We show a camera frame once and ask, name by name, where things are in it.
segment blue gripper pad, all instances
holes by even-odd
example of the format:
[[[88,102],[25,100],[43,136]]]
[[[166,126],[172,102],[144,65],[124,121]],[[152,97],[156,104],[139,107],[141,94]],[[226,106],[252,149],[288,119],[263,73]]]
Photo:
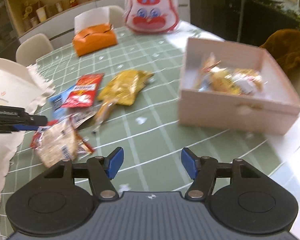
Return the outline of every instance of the blue gripper pad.
[[[39,126],[24,124],[14,124],[13,127],[19,131],[37,131],[37,129],[39,128]]]
[[[189,177],[195,179],[199,173],[195,166],[195,159],[185,149],[181,151],[181,163],[188,172]]]
[[[109,166],[105,170],[107,176],[109,179],[114,179],[116,176],[118,170],[120,169],[123,159],[124,159],[124,153],[123,148],[115,149],[117,152],[114,153],[114,156],[111,157],[109,160]]]

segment red snack bag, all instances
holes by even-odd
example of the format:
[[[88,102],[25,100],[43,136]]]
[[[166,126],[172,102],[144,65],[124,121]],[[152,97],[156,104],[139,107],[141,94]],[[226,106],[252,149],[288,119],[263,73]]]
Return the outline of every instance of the red snack bag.
[[[96,91],[104,73],[84,75],[75,84],[68,98],[61,107],[88,107],[92,106]]]

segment cup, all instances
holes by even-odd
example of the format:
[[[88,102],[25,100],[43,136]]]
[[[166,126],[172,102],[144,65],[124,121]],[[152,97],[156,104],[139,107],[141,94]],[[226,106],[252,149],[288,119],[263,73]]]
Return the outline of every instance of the cup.
[[[37,17],[33,17],[30,19],[32,27],[36,27],[39,24],[39,20]]]
[[[23,26],[25,27],[26,31],[28,31],[32,28],[29,17],[26,17],[26,18],[23,19]]]
[[[47,20],[46,10],[44,7],[40,7],[36,12],[40,22]]]
[[[51,18],[52,16],[54,16],[53,7],[51,5],[46,5],[45,8],[46,8],[47,18]]]
[[[61,1],[56,3],[56,8],[57,8],[57,10],[58,10],[59,13],[63,11],[63,7],[62,7],[62,2]]]

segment cartoon face print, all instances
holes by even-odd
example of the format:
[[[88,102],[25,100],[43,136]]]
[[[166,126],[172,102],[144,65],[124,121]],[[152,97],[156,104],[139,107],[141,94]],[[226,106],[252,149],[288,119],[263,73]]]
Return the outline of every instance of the cartoon face print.
[[[172,0],[131,0],[126,24],[139,32],[165,32],[178,23]]]
[[[166,15],[162,15],[159,8],[153,8],[150,12],[141,8],[133,18],[133,24],[142,29],[159,30],[166,25],[165,17]]]

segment chair backrest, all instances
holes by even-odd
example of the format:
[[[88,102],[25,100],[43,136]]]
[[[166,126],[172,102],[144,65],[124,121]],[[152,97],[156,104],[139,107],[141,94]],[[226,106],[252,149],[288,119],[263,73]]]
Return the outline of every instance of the chair backrest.
[[[123,14],[124,10],[117,5],[108,6],[110,10],[110,23],[114,28],[124,26]]]
[[[53,51],[46,35],[39,33],[24,41],[16,52],[16,62],[23,66],[35,64],[35,61]]]
[[[124,26],[123,14],[124,10],[117,5],[94,8],[83,12],[74,18],[74,34],[76,35],[87,27],[107,22],[110,22],[114,28]]]

